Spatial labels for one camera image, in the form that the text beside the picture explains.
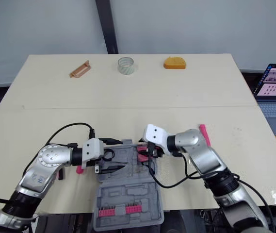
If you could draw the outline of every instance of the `orange bread-shaped object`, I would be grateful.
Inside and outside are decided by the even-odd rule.
[[[168,57],[163,64],[166,69],[185,69],[185,60],[181,57]]]

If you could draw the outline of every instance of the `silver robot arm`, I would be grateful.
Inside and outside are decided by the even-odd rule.
[[[229,171],[226,164],[211,147],[207,146],[199,130],[191,129],[172,135],[154,125],[148,125],[143,140],[162,148],[165,154],[173,152],[189,153],[197,172],[204,176],[205,186],[209,188],[232,228],[238,232],[260,227],[268,230],[267,220],[250,197],[248,192]]]
[[[65,166],[82,165],[104,154],[103,142],[92,138],[83,148],[68,148],[57,144],[43,147],[33,166],[18,183],[11,198],[0,210],[0,231],[22,231],[33,220],[33,215],[56,179],[57,172]]]

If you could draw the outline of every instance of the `orange bracket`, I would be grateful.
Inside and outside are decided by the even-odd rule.
[[[70,78],[79,78],[80,76],[82,76],[84,73],[86,73],[87,71],[90,70],[90,64],[89,61],[86,61],[83,65],[81,65],[80,67],[78,67],[77,69],[75,69],[74,71],[72,71],[70,73]]]

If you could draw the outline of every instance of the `open tool case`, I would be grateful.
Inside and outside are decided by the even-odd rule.
[[[147,162],[138,162],[137,146],[131,139],[123,140],[121,146],[110,147],[114,151],[111,161],[100,160],[95,166],[102,182],[95,203],[96,231],[163,223],[160,188],[149,174]],[[155,162],[151,167],[156,172]]]

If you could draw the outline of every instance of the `table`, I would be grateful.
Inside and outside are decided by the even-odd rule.
[[[135,72],[117,71],[130,56]],[[0,109],[166,108],[254,106],[256,101],[230,54],[182,54],[186,69],[164,69],[167,54],[30,55]],[[90,61],[76,79],[69,73]]]

